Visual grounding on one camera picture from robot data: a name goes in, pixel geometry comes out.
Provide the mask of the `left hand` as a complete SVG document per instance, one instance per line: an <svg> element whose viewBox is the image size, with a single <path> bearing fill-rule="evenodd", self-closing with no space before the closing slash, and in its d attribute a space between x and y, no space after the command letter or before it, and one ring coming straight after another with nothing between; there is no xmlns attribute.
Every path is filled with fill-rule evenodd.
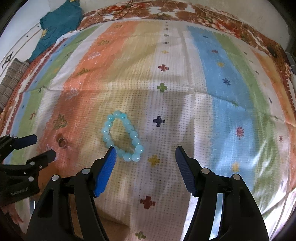
<svg viewBox="0 0 296 241"><path fill-rule="evenodd" d="M18 215L17 211L16 211L16 207L15 204L9 204L7 206L1 206L1 210L3 211L4 214L9 214L12 221L16 224L16 225L20 225L23 223L22 219L20 218L20 216Z"/></svg>

